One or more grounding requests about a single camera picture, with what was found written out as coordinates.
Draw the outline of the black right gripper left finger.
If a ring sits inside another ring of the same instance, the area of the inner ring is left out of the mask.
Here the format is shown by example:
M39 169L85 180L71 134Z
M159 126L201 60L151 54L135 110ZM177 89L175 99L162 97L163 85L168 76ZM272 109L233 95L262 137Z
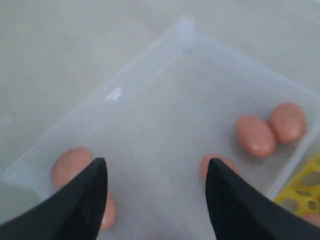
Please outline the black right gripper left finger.
M104 158L96 158L63 188L1 224L2 240L95 240L108 194Z

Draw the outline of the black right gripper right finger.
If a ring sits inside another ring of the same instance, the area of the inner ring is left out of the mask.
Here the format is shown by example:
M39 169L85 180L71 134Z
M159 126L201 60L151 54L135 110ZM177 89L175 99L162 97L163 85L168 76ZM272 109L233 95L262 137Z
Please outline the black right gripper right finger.
M318 240L320 229L293 215L231 172L208 174L205 197L218 240Z

